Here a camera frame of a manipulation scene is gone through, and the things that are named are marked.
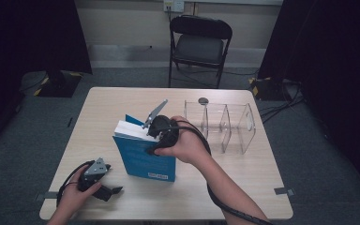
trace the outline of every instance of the wooden table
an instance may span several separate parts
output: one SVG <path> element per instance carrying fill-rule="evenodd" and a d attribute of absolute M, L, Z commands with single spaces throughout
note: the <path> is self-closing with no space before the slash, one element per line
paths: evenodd
<path fill-rule="evenodd" d="M 174 183 L 130 176 L 113 141 L 113 131 L 125 114 L 144 120 L 163 99 L 169 102 L 160 114 L 183 115 L 185 100 L 251 106 L 256 134 L 244 155 L 216 154 L 214 159 L 226 173 L 261 207 L 270 219 L 293 215 L 288 196 L 276 195 L 283 188 L 278 166 L 263 128 L 253 96 L 246 90 L 166 89 L 166 88 L 92 88 L 84 102 L 66 151 L 57 168 L 49 191 L 57 191 L 67 176 L 88 160 L 104 158 L 112 165 L 101 179 L 103 185 L 123 186 L 119 195 L 108 202 L 90 198 L 76 219 L 91 220 L 216 220 L 224 219 L 210 200 L 206 181 L 190 164 L 176 161 Z M 42 219 L 49 219 L 55 200 L 44 201 Z"/>

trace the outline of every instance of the black folding chair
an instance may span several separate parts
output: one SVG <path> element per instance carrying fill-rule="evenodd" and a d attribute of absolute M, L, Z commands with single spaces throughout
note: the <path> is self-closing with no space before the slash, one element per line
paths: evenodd
<path fill-rule="evenodd" d="M 171 20 L 171 57 L 169 83 L 172 80 L 172 62 L 203 68 L 217 69 L 217 84 L 220 85 L 227 51 L 233 30 L 224 21 L 191 15 L 181 15 Z M 174 34 L 180 37 L 176 41 Z"/>

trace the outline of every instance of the chair seat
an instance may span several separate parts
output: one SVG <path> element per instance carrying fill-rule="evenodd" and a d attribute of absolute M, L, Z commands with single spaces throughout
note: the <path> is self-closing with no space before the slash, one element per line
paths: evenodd
<path fill-rule="evenodd" d="M 221 39 L 182 35 L 177 42 L 173 58 L 219 65 L 223 45 Z"/>

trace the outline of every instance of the hand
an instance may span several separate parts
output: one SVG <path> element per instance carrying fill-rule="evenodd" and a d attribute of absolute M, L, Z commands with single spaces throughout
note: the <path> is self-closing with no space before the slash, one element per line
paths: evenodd
<path fill-rule="evenodd" d="M 179 127 L 193 128 L 188 123 L 180 122 L 188 122 L 188 120 L 182 116 L 177 115 L 171 119 L 177 121 Z M 196 166 L 203 158 L 210 158 L 200 138 L 192 131 L 186 129 L 179 130 L 179 138 L 173 147 L 156 149 L 155 154 L 161 156 L 173 156 L 194 166 Z"/>
<path fill-rule="evenodd" d="M 78 190 L 78 180 L 86 167 L 87 165 L 81 167 L 69 180 L 64 189 L 63 197 L 49 221 L 49 224 L 65 224 L 72 215 L 84 205 L 86 199 L 100 189 L 101 183 L 96 182 L 84 192 Z"/>

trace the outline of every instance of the small round object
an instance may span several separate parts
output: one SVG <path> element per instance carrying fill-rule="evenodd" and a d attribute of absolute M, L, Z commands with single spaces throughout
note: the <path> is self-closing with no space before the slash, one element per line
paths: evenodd
<path fill-rule="evenodd" d="M 198 99 L 198 103 L 200 103 L 201 105 L 207 105 L 209 103 L 209 100 L 206 97 L 200 97 L 200 99 Z"/>

